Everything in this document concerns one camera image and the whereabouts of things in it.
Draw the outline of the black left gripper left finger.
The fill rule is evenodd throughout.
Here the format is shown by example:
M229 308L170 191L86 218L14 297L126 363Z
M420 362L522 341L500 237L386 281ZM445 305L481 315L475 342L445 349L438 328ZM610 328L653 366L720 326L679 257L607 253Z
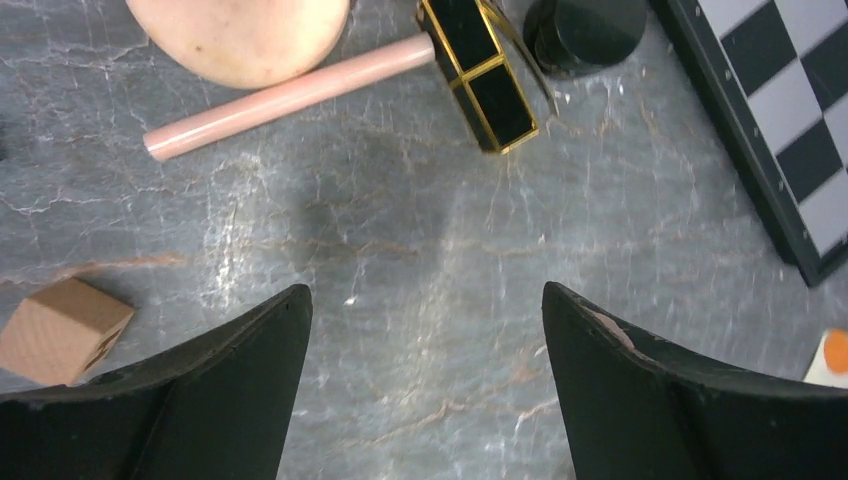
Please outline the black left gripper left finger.
M100 479L273 479L312 324L308 287L109 372L98 410L108 436L91 447Z

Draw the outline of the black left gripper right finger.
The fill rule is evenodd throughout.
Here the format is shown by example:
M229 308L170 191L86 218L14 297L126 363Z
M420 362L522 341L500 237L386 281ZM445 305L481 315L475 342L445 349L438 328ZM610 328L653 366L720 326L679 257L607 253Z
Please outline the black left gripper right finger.
M724 479L679 381L723 362L637 327L554 281L542 317L579 479Z

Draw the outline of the white orange sachet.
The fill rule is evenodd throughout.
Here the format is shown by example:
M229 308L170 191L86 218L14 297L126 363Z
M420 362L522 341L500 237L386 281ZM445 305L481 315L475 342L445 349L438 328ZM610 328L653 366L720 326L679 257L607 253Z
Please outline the white orange sachet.
M846 330L837 328L825 330L803 381L814 385L846 389L848 372L847 338Z

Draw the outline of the round pink compact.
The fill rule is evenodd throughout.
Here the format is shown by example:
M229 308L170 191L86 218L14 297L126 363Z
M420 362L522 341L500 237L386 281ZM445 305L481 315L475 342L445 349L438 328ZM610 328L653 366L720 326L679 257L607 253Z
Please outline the round pink compact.
M302 75L337 44L349 0L132 0L150 39L192 73L258 89Z

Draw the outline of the black round cap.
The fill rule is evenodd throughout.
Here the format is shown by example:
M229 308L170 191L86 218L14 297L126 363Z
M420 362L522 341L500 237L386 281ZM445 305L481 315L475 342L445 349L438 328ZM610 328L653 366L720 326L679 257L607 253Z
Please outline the black round cap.
M536 64L555 78L579 78L624 62L644 35L645 0L539 0L523 23Z

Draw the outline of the black gold lipstick case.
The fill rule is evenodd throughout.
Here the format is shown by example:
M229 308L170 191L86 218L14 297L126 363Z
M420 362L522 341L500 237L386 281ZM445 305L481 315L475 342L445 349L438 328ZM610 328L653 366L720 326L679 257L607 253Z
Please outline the black gold lipstick case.
M482 151L505 154L539 127L496 33L491 1L418 3L416 19L434 42L435 60Z

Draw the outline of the pink lip pencil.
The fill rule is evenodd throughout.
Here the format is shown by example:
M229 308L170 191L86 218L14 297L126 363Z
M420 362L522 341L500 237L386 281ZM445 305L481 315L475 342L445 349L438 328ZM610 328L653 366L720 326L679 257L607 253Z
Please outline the pink lip pencil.
M154 159L165 161L434 59L433 41L422 32L152 130L143 143Z

